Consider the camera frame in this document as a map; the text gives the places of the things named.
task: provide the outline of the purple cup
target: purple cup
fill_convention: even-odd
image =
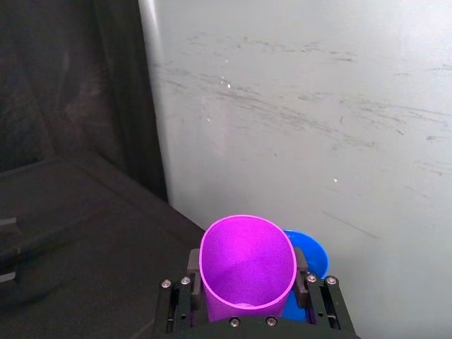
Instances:
[[[281,316],[297,261],[287,235],[252,215],[214,222],[201,241],[199,267],[210,321]]]

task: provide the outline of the plastic cup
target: plastic cup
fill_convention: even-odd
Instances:
[[[299,247],[304,254],[308,264],[308,271],[316,274],[320,278],[325,278],[330,267],[330,260],[324,247],[313,237],[297,231],[284,231],[288,235],[293,247]],[[298,307],[294,292],[290,292],[287,304],[285,305],[283,318],[304,321],[305,310]]]
[[[287,235],[252,215],[214,222],[201,241],[199,267],[210,321],[281,316],[297,262]]]

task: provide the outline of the scratched surface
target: scratched surface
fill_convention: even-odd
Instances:
[[[141,0],[172,205],[331,257],[359,335],[452,333],[452,3]]]

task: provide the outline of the blue cup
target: blue cup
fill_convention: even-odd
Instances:
[[[289,237],[292,246],[298,247],[303,251],[306,262],[308,263],[308,271],[322,279],[325,278],[330,268],[330,260],[324,247],[313,237],[305,233],[291,230],[285,230],[284,232]],[[296,321],[305,321],[306,319],[305,310],[298,307],[293,291],[290,291],[282,317]]]

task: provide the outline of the dark wall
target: dark wall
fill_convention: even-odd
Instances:
[[[166,198],[137,1],[0,2],[0,172],[94,150]]]

